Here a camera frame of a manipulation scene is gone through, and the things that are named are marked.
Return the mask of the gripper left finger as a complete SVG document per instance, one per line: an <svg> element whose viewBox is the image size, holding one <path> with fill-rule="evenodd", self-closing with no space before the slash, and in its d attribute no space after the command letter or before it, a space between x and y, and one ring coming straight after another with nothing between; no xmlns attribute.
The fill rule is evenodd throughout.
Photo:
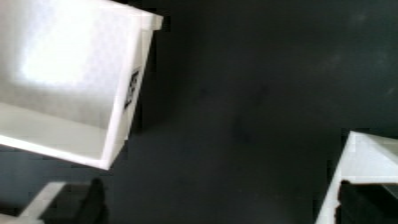
<svg viewBox="0 0 398 224"><path fill-rule="evenodd" d="M108 224L105 185L90 182L49 182L21 213L0 213L0 224Z"/></svg>

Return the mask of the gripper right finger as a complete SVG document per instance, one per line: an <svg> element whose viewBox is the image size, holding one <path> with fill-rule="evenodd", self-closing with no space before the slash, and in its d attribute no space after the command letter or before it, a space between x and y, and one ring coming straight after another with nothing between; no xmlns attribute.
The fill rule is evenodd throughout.
<svg viewBox="0 0 398 224"><path fill-rule="evenodd" d="M398 224L398 184L341 182L336 224Z"/></svg>

